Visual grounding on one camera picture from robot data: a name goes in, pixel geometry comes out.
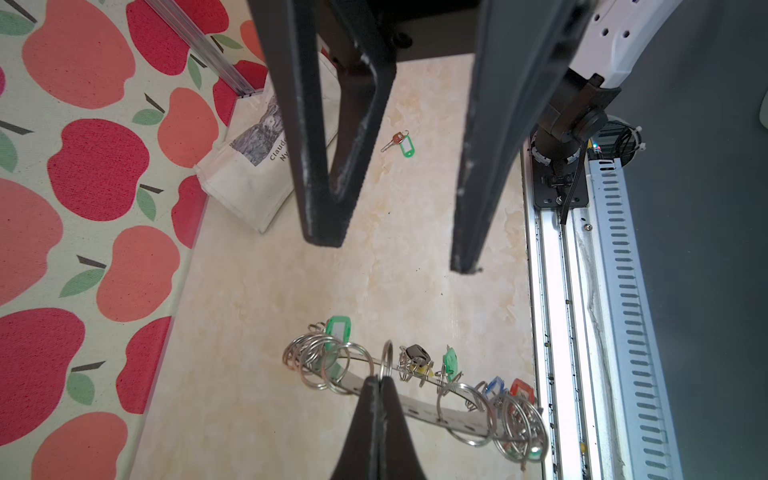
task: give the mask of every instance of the gray floor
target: gray floor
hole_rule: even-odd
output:
[[[609,108],[688,479],[765,478],[768,2],[686,0]]]

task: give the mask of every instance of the apple print fabric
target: apple print fabric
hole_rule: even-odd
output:
[[[244,0],[178,0],[255,87]],[[144,0],[0,2],[0,477],[127,478],[234,92]]]

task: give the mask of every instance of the beige marble table surface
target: beige marble table surface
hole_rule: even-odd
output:
[[[352,318],[352,341],[454,347],[464,380],[533,384],[519,163],[474,276],[449,269],[472,56],[398,65],[362,194],[340,249],[304,242],[295,197],[264,235],[215,200],[194,248],[131,477],[328,478],[356,397],[306,388],[281,363],[308,323]],[[379,149],[409,130],[416,153]],[[398,381],[401,393],[435,390]],[[428,478],[540,478],[493,445],[463,445],[408,419]]]

